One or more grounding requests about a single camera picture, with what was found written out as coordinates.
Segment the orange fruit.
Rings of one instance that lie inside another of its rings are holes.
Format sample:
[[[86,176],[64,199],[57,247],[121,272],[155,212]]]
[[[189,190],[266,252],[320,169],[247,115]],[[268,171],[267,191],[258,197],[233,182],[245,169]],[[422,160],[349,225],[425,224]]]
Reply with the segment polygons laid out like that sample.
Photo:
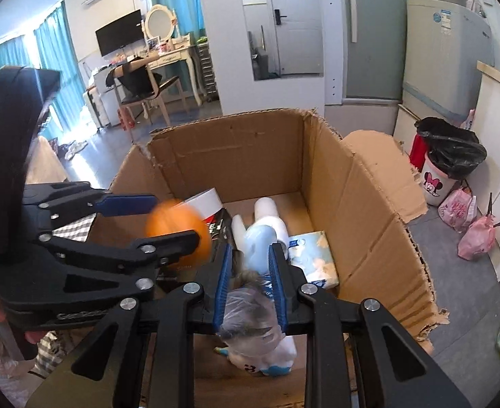
[[[199,243],[193,253],[180,258],[177,264],[180,269],[197,268],[210,261],[212,240],[209,227],[197,210],[179,200],[164,201],[149,213],[145,226],[149,238],[188,230],[197,232]]]

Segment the oval vanity mirror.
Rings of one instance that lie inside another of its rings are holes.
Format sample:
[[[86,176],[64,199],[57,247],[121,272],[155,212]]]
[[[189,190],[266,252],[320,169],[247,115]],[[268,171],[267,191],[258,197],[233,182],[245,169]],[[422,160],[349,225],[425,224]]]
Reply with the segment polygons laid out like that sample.
[[[147,12],[143,22],[145,39],[171,40],[176,26],[177,18],[173,10],[166,5],[153,5]]]

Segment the clear blue-label water bottle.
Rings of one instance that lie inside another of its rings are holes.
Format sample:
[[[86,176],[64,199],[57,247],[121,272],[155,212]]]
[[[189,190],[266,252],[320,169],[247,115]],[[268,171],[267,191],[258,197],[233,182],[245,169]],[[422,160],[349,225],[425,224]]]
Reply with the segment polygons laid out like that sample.
[[[243,271],[257,274],[258,283],[263,294],[273,299],[272,284],[269,274],[268,252],[269,246],[277,242],[276,231],[267,225],[254,224],[245,232]]]

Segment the black bag trash bin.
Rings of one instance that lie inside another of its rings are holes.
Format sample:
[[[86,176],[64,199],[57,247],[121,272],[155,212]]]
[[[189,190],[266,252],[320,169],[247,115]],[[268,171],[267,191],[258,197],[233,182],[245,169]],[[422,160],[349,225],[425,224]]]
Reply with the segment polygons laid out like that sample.
[[[438,206],[456,182],[465,180],[487,157],[473,131],[436,117],[415,122],[410,163],[420,173],[427,204]]]

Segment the blue tissue packet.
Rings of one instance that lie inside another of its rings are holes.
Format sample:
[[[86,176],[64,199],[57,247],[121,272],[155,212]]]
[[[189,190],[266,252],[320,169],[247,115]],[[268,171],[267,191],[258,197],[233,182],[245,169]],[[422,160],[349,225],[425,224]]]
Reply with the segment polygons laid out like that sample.
[[[329,289],[339,285],[336,265],[324,231],[290,237],[290,264],[303,270],[306,281]]]

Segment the white dressing table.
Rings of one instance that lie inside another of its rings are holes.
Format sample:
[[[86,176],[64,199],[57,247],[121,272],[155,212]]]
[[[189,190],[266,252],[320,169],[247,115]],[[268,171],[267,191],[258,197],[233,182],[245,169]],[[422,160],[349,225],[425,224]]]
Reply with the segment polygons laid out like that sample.
[[[190,84],[194,99],[198,106],[201,106],[203,100],[201,99],[203,85],[201,77],[198,73],[197,52],[192,40],[192,34],[188,33],[184,36],[172,40],[173,50],[166,53],[159,53],[157,60],[149,64],[151,70],[160,69],[175,63],[185,63],[188,71]]]

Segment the white foam stick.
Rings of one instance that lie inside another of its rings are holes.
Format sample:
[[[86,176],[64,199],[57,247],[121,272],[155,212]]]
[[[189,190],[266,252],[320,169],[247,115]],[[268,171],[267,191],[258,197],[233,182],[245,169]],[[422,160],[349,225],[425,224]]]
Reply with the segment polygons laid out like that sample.
[[[236,249],[242,254],[245,254],[245,224],[240,215],[235,215],[232,217],[232,237],[235,243]]]

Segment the blue curtain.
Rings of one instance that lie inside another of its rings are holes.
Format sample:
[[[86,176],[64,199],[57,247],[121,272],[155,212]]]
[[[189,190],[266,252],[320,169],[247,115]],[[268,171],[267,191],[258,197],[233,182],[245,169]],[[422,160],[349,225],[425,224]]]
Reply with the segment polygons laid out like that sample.
[[[0,68],[6,65],[59,72],[60,89],[52,101],[53,112],[43,135],[60,138],[77,127],[84,106],[84,84],[65,3],[60,3],[35,30],[0,43]]]

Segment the pink plastic bag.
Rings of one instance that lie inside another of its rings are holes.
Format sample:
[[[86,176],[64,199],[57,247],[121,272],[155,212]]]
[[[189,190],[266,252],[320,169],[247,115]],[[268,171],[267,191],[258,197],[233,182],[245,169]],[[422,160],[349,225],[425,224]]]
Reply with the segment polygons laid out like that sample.
[[[477,197],[469,187],[450,192],[439,205],[438,216],[458,233],[464,233],[477,217]]]
[[[471,223],[457,246],[457,256],[472,261],[488,253],[495,243],[495,232],[500,221],[495,223],[493,194],[490,193],[486,214]]]

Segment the checkered tablecloth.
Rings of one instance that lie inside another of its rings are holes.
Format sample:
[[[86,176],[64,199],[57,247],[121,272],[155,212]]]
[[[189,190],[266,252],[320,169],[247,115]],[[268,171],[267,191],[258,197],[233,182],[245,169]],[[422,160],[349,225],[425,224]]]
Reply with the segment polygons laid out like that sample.
[[[96,215],[92,214],[65,226],[61,226],[53,231],[53,236],[78,242],[86,242],[95,217]]]

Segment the wooden chair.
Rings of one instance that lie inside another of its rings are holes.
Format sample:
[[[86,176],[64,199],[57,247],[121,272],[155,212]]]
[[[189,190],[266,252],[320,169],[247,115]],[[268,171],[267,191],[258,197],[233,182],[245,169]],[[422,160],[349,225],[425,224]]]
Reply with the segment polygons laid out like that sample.
[[[149,122],[152,122],[148,104],[153,100],[158,100],[163,119],[170,127],[171,120],[162,93],[172,86],[177,88],[184,110],[190,113],[180,77],[174,75],[163,79],[162,75],[153,73],[149,69],[148,59],[139,58],[117,65],[107,73],[105,85],[114,89],[114,96],[118,101],[118,117],[123,129],[127,131],[130,131],[135,125],[131,112],[131,108],[134,106],[140,105]]]

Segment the black red product box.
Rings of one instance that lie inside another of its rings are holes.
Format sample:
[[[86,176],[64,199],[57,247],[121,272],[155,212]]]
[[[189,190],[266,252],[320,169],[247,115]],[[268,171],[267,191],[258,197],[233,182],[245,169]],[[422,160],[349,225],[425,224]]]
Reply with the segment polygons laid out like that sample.
[[[213,261],[220,244],[229,244],[235,251],[235,243],[232,236],[232,216],[226,208],[221,208],[213,216],[206,220],[211,239],[211,252],[209,261]]]

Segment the black television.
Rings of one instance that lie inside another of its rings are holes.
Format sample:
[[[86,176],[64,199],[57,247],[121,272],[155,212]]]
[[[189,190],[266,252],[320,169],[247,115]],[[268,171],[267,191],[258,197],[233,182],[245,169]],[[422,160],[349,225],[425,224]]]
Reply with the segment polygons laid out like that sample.
[[[116,52],[123,47],[144,40],[142,15],[139,10],[117,18],[95,31],[101,56]]]

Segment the grey drawer tower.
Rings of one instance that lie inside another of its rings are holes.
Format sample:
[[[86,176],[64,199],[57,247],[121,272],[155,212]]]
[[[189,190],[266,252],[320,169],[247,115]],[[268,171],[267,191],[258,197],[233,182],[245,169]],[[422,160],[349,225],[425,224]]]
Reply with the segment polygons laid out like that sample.
[[[201,71],[203,88],[208,101],[219,99],[215,73],[210,54],[210,45],[207,37],[201,37],[197,41],[197,56]]]

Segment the white blue plush toy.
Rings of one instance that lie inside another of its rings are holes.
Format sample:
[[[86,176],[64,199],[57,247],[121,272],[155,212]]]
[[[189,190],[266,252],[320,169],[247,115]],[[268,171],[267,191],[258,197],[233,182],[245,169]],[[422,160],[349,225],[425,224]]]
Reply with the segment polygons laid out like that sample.
[[[214,352],[225,356],[237,369],[250,374],[261,373],[266,377],[289,375],[297,357],[292,336],[284,336],[272,351],[262,356],[246,356],[228,346],[215,347]]]

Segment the white cylindrical bottle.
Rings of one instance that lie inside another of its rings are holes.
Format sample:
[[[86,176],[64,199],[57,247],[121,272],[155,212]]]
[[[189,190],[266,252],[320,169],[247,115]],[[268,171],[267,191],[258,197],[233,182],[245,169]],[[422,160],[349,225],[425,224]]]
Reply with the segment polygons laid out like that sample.
[[[261,197],[255,202],[255,223],[270,226],[277,235],[277,241],[286,249],[289,247],[290,237],[286,224],[280,217],[277,204],[270,197]]]

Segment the white refrigerator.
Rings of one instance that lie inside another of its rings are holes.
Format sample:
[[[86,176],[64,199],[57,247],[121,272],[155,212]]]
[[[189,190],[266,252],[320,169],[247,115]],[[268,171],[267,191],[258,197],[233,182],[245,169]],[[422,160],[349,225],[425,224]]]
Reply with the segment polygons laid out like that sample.
[[[492,32],[481,16],[441,0],[407,0],[405,108],[420,119],[461,124],[478,100],[479,62],[494,62]]]

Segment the brown cardboard box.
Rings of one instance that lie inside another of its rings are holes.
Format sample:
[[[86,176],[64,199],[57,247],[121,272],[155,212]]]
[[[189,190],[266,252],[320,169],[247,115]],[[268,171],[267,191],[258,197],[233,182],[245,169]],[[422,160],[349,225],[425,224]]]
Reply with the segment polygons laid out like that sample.
[[[198,407],[462,407],[466,399],[427,354],[445,317],[407,225],[426,211],[407,157],[389,136],[340,137],[310,112],[264,110],[194,122],[133,148],[115,193],[186,199],[215,189],[233,214],[273,198],[290,232],[322,230],[340,279],[335,292],[302,296],[316,312],[298,337],[305,359],[290,375],[229,371],[198,339]]]

